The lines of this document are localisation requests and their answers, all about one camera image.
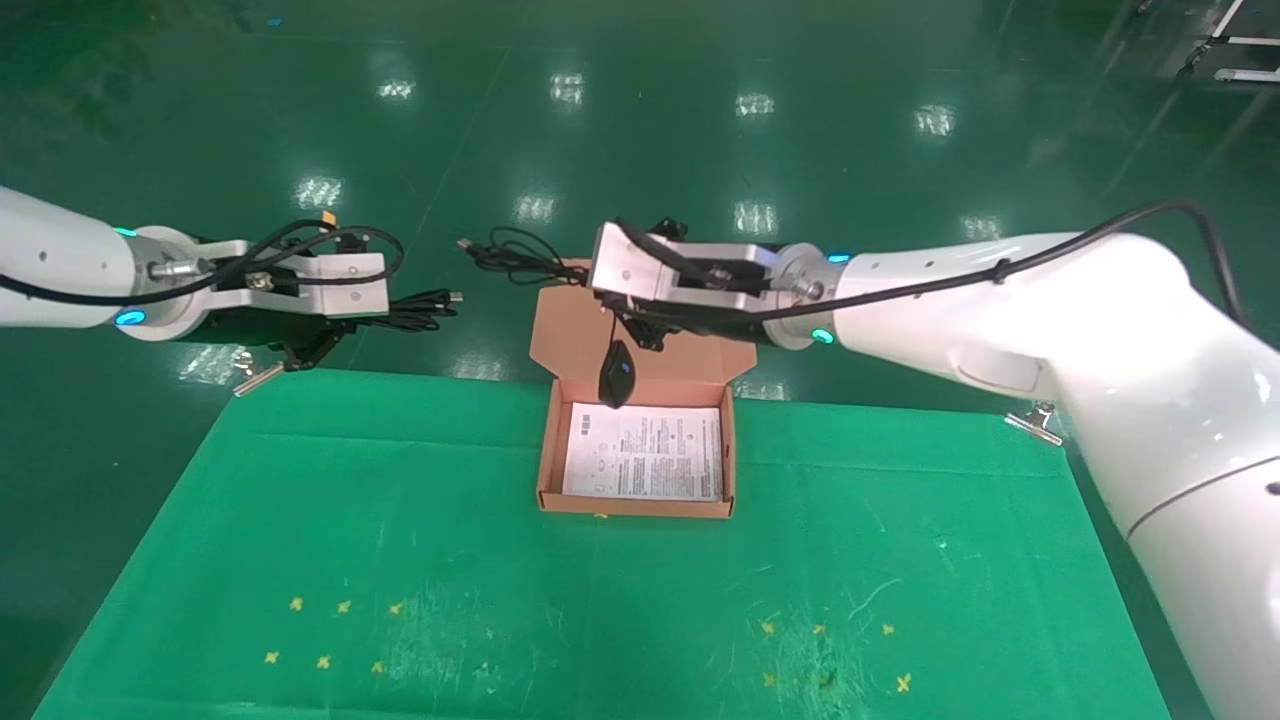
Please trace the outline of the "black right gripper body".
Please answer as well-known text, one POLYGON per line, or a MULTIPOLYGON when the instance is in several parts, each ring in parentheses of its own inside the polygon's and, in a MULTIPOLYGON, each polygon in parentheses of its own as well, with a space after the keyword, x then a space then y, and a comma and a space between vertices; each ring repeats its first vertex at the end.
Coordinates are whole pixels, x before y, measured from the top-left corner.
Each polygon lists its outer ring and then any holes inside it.
POLYGON ((691 304, 660 302, 666 324, 700 336, 714 336, 749 345, 772 346, 764 322, 754 313, 691 304))

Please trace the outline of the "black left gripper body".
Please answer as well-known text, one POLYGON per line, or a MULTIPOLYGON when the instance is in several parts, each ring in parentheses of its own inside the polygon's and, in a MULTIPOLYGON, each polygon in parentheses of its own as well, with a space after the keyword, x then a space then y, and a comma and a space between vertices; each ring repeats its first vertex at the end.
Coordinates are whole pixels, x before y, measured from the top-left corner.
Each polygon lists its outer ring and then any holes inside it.
POLYGON ((324 315, 228 307, 205 316, 195 329, 195 342, 305 351, 344 334, 346 323, 332 322, 324 315))

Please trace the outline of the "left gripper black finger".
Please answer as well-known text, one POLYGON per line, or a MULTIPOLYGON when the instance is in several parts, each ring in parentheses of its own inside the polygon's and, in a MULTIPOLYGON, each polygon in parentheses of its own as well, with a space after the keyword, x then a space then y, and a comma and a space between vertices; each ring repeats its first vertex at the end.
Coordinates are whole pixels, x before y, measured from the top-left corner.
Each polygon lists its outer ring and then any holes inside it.
POLYGON ((343 338, 343 334, 317 334, 311 340, 283 343, 283 370, 293 373, 315 369, 343 338))

